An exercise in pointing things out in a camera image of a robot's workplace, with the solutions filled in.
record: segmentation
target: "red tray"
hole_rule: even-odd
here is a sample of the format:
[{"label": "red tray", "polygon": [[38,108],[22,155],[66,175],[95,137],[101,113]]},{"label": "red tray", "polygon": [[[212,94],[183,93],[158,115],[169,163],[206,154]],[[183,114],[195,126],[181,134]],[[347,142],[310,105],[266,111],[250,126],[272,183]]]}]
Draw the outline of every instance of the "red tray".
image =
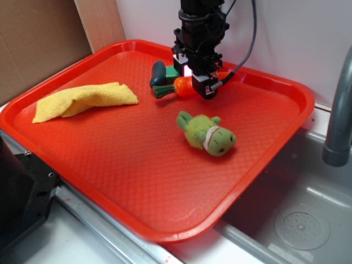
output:
[{"label": "red tray", "polygon": [[[296,82],[241,68],[209,101],[199,95],[154,99],[152,65],[172,65],[168,47],[110,45],[22,94],[0,127],[110,215],[146,239],[184,240],[213,226],[309,117],[311,92]],[[224,71],[235,65],[225,63]],[[32,124],[36,102],[58,90],[113,81],[139,99]],[[189,146],[180,111],[219,116],[237,137],[223,157]]]}]

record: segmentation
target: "microfiber cloth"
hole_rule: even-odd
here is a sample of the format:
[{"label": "microfiber cloth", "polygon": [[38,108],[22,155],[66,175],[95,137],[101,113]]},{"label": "microfiber cloth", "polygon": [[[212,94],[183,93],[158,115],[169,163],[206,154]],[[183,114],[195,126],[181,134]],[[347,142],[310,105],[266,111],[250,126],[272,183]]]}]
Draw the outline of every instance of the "microfiber cloth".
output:
[{"label": "microfiber cloth", "polygon": [[120,106],[138,103],[137,96],[126,84],[85,85],[55,92],[37,102],[32,123],[52,118],[72,117],[94,106]]}]

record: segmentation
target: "sink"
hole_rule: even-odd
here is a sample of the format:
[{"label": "sink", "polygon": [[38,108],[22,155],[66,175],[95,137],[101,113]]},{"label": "sink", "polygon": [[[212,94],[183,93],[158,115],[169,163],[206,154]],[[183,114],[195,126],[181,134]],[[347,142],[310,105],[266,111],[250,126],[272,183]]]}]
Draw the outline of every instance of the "sink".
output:
[{"label": "sink", "polygon": [[300,129],[222,218],[268,263],[351,263],[352,162],[326,165],[324,140]]}]

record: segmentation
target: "green stuffed toy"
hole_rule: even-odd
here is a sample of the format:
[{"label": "green stuffed toy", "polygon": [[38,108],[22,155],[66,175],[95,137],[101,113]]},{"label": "green stuffed toy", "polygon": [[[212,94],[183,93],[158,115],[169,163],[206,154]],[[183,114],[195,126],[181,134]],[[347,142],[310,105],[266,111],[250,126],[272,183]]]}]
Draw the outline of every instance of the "green stuffed toy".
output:
[{"label": "green stuffed toy", "polygon": [[206,115],[192,117],[181,111],[177,125],[185,131],[185,136],[192,147],[205,149],[209,154],[220,157],[236,143],[235,135],[219,125],[219,117],[209,118]]}]

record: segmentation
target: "gray faucet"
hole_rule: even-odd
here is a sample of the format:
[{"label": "gray faucet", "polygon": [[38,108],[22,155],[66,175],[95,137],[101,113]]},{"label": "gray faucet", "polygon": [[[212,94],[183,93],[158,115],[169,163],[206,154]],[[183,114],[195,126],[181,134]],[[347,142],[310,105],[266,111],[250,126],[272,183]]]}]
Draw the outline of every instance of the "gray faucet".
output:
[{"label": "gray faucet", "polygon": [[352,47],[343,65],[332,106],[323,148],[326,164],[340,167],[347,163],[352,141]]}]

